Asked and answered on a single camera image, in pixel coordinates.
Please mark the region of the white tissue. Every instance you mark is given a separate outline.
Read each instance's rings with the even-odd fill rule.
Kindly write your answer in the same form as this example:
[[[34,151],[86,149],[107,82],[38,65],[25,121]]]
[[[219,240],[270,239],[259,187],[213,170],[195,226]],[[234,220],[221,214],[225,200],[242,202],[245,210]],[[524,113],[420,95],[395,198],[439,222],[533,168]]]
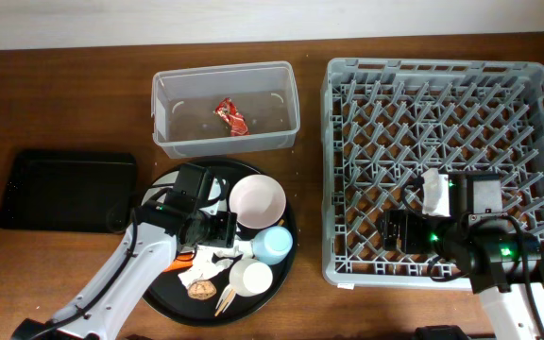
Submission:
[[[196,281],[207,281],[242,259],[253,257],[250,241],[235,240],[233,247],[198,246],[193,265],[180,273],[181,283],[189,288]]]

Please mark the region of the light blue cup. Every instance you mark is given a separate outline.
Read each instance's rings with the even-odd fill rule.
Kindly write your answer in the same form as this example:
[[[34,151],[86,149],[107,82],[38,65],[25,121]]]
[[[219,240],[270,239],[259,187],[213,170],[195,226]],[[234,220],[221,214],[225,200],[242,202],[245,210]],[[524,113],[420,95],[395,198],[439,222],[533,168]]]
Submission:
[[[287,228],[274,226],[259,232],[252,240],[254,258],[267,265],[282,262],[293,246],[293,237]]]

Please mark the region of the red snack wrapper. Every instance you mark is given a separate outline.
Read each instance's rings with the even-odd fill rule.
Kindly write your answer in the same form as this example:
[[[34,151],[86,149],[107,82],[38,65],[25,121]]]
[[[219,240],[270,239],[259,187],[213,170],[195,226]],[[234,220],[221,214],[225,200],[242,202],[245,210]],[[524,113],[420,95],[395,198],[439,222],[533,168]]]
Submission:
[[[230,135],[247,136],[249,134],[245,117],[238,111],[232,100],[224,98],[215,108],[214,113],[230,128]]]

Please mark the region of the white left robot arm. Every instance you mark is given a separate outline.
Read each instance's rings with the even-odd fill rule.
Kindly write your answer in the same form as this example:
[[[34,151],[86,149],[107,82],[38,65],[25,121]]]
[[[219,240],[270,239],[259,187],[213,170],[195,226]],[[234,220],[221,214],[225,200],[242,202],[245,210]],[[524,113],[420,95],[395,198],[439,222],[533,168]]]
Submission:
[[[47,323],[25,319],[13,339],[112,339],[151,283],[186,248],[231,248],[236,214],[219,208],[230,182],[184,163],[172,183],[130,214],[118,248],[90,282]]]

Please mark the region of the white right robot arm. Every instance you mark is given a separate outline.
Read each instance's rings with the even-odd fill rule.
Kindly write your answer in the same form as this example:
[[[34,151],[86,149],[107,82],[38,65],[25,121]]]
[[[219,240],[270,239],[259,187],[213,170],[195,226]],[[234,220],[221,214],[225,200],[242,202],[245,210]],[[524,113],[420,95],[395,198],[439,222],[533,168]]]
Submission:
[[[504,209],[499,175],[431,168],[400,192],[411,187],[422,190],[422,207],[381,214],[383,248],[430,256],[434,282],[468,279],[496,338],[544,339],[544,252]]]

